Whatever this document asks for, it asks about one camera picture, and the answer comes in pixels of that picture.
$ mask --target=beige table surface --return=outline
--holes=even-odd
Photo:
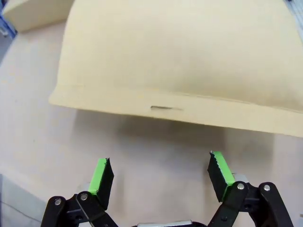
[[[219,206],[210,150],[257,186],[274,182],[295,226],[303,211],[303,139],[50,105],[65,24],[20,34],[0,67],[0,172],[37,197],[72,196],[97,159],[115,173],[108,212],[119,226],[192,219]],[[254,226],[240,214],[235,226]]]

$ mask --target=green gripper pad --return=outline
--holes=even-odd
[[[89,192],[97,196],[104,210],[107,210],[108,207],[113,179],[114,173],[109,158],[99,159],[90,181]]]
[[[210,155],[211,158],[207,171],[213,183],[218,201],[222,202],[224,201],[228,187],[235,182],[235,178],[233,177],[221,152],[210,152]]]

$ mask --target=silver screw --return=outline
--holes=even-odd
[[[270,186],[269,186],[269,185],[267,185],[267,184],[266,184],[266,185],[264,185],[264,190],[268,192],[268,191],[270,190]]]
[[[56,205],[56,206],[60,205],[60,203],[61,203],[61,199],[56,199],[56,200],[55,200],[55,205]]]
[[[244,189],[244,185],[242,183],[238,184],[237,186],[238,189],[243,190]]]
[[[86,193],[83,193],[83,194],[80,196],[80,199],[84,201],[84,200],[87,199],[87,197],[88,197],[87,194],[86,194]]]

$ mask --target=green strip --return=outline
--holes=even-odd
[[[89,192],[92,193],[93,195],[96,195],[99,190],[102,181],[102,176],[105,170],[106,162],[107,162],[107,158],[100,158],[98,160],[94,175],[89,185]]]
[[[220,151],[213,151],[213,154],[214,154],[215,159],[217,160],[217,163],[221,170],[223,178],[224,178],[225,182],[227,183],[227,187],[225,188],[224,195],[223,195],[223,199],[224,199],[227,188],[229,186],[231,186],[233,183],[235,183],[235,178],[233,177],[232,172],[229,169],[222,153]]]

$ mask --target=gray floor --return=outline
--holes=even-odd
[[[9,36],[3,37],[0,35],[0,64],[11,43],[12,39]]]

